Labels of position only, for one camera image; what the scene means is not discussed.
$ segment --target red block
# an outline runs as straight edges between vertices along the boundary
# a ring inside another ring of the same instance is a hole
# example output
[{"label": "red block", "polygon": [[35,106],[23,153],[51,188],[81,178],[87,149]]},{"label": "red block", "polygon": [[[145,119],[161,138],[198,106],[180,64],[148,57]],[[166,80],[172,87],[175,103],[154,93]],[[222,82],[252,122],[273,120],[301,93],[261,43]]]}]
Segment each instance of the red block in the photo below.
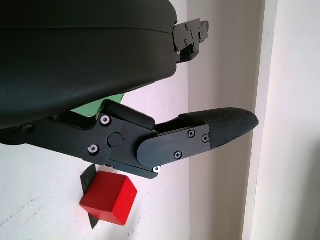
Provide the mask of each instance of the red block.
[{"label": "red block", "polygon": [[124,226],[136,195],[127,176],[98,171],[80,205],[99,220]]}]

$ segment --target white wall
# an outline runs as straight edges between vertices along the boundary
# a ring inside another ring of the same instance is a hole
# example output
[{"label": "white wall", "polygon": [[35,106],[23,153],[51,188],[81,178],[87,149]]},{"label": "white wall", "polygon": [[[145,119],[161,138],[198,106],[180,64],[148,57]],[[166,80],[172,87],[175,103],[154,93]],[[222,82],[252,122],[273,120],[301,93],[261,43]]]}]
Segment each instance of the white wall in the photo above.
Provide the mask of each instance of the white wall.
[{"label": "white wall", "polygon": [[252,240],[320,239],[319,10],[278,1]]},{"label": "white wall", "polygon": [[[262,0],[188,0],[209,39],[188,63],[190,112],[254,109]],[[251,136],[190,159],[190,239],[241,238]]]}]

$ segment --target scuff mark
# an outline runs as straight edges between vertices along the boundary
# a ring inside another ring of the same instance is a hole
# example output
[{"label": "scuff mark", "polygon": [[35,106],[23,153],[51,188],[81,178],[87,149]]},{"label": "scuff mark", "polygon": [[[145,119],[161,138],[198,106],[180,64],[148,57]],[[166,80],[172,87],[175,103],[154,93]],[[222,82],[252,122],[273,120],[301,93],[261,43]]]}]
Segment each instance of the scuff mark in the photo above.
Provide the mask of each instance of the scuff mark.
[{"label": "scuff mark", "polygon": [[37,216],[39,212],[35,212],[31,217],[29,217],[25,222],[29,222],[31,219],[33,219],[35,216]]},{"label": "scuff mark", "polygon": [[20,208],[20,210],[19,210],[16,214],[21,213],[21,211],[22,211],[24,208],[25,208],[25,205],[23,205],[23,206]]},{"label": "scuff mark", "polygon": [[42,198],[42,196],[37,196],[37,197],[31,199],[31,200],[29,201],[29,204],[30,204],[30,203],[34,203],[35,201],[37,201],[37,200],[40,199],[40,198]]},{"label": "scuff mark", "polygon": [[8,218],[7,220],[3,221],[3,222],[0,224],[0,228],[2,227],[3,224],[5,224],[5,223],[8,222],[8,221],[9,221],[9,218]]}]

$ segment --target bolt head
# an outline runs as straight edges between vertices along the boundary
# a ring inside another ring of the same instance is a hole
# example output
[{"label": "bolt head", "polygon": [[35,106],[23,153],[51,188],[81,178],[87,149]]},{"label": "bolt head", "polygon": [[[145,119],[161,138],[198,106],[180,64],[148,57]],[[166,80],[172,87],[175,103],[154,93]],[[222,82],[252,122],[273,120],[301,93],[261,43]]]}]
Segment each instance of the bolt head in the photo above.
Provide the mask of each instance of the bolt head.
[{"label": "bolt head", "polygon": [[109,123],[111,122],[111,118],[107,115],[103,115],[101,118],[100,118],[100,123],[102,125],[108,125]]},{"label": "bolt head", "polygon": [[90,146],[88,146],[87,151],[89,155],[94,156],[99,153],[99,147],[95,144],[91,144]]},{"label": "bolt head", "polygon": [[188,131],[188,138],[192,139],[196,135],[196,131],[191,129]]},{"label": "bolt head", "polygon": [[154,173],[159,173],[160,172],[160,170],[161,170],[161,167],[160,166],[156,166],[156,167],[154,167],[153,169],[152,169],[152,171],[154,172]]},{"label": "bolt head", "polygon": [[181,151],[176,151],[173,155],[174,159],[179,160],[182,157]]},{"label": "bolt head", "polygon": [[204,142],[204,143],[209,142],[209,136],[207,134],[202,136],[202,142]]}]

